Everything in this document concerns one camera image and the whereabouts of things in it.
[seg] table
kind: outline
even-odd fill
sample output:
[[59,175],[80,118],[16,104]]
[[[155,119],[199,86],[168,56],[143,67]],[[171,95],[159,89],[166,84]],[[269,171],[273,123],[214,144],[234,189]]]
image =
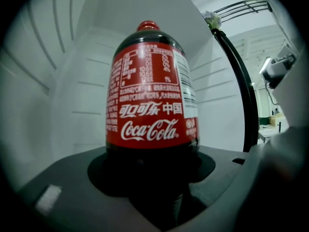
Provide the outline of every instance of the table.
[[268,126],[265,129],[259,130],[258,138],[263,140],[265,143],[267,138],[273,137],[279,133],[279,129],[274,126]]

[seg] gray machine part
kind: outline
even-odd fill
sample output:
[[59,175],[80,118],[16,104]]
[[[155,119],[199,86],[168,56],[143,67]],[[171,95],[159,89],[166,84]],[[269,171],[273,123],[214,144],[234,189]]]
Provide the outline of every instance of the gray machine part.
[[[296,128],[289,128],[266,144],[252,147],[249,153],[202,146],[201,152],[216,161],[216,169],[200,183],[191,184],[190,189],[209,207],[171,231],[242,231],[247,224],[243,221],[254,222],[260,218],[271,219],[271,226],[278,228],[281,217],[291,215],[286,209],[298,205],[293,202],[299,201],[295,193],[296,177],[305,164],[307,148],[308,129]],[[48,218],[78,232],[159,231],[127,198],[106,196],[91,184],[88,165],[104,150],[102,147],[57,161],[28,183],[20,191],[21,197],[32,204],[47,185],[62,187]],[[233,162],[236,158],[245,159],[243,166]],[[256,228],[261,230],[265,221]]]
[[293,54],[284,56],[277,61],[273,59],[271,65],[262,72],[264,83],[269,83],[270,88],[275,88],[292,68],[296,58]]

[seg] red label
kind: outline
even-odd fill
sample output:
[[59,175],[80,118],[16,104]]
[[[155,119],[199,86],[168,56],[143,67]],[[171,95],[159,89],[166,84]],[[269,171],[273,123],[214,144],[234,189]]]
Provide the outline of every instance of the red label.
[[164,43],[138,43],[112,63],[106,140],[128,148],[165,148],[198,137],[197,105],[186,59]]

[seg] coca-cola logo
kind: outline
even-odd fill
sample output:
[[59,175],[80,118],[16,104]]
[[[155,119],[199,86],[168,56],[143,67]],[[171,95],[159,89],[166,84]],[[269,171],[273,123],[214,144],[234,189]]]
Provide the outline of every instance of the coca-cola logo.
[[136,125],[133,126],[133,121],[128,121],[121,129],[121,138],[123,140],[145,140],[144,136],[146,135],[147,141],[152,140],[168,140],[179,137],[179,134],[176,133],[176,128],[173,126],[178,122],[178,119],[160,119],[157,120],[152,125]]

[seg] gray platform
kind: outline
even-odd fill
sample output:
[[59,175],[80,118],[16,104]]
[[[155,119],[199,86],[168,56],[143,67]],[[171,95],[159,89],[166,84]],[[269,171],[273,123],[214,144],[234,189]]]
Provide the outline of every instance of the gray platform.
[[[190,184],[191,193],[206,206],[217,200],[236,177],[247,153],[201,146],[200,151],[216,162],[214,171],[203,181]],[[62,187],[49,218],[77,232],[159,231],[129,202],[128,198],[110,197],[96,189],[88,179],[90,162],[105,153],[105,147],[63,158],[31,180],[19,194],[32,205],[47,185]]]

